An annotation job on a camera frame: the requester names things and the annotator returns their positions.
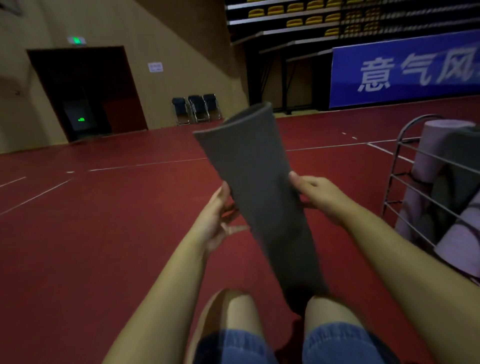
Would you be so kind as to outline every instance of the hand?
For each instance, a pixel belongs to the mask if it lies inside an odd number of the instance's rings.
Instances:
[[[227,236],[249,228],[246,225],[229,226],[229,223],[240,215],[235,203],[227,202],[229,197],[230,187],[223,181],[187,234],[200,244],[205,258],[208,258]]]
[[[308,197],[305,207],[322,211],[334,224],[341,225],[345,215],[358,204],[344,194],[327,178],[299,176],[294,171],[288,175],[293,186]]]

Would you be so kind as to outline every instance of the person's right arm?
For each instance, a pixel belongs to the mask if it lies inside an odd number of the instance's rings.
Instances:
[[[292,184],[356,242],[439,363],[480,363],[480,288],[402,238],[325,178]]]

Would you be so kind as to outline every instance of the person's left arm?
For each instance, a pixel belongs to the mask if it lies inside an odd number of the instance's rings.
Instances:
[[[215,192],[147,296],[118,335],[104,364],[181,363],[209,255],[229,235],[239,212],[226,182]]]

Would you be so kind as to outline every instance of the denim shorts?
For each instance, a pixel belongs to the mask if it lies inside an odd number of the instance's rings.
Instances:
[[[317,327],[303,343],[303,364],[400,364],[377,336],[364,328],[334,322]],[[194,364],[278,364],[264,339],[227,329],[203,338]]]

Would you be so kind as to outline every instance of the chair backrest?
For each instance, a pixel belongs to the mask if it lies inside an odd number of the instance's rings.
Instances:
[[[207,104],[208,111],[217,110],[218,106],[216,103],[215,94],[206,94],[204,95],[205,104]]]
[[[174,97],[172,99],[172,104],[177,115],[188,115],[187,103],[183,97]]]
[[[205,102],[201,96],[192,95],[188,96],[188,102],[193,106],[194,112],[206,112]]]

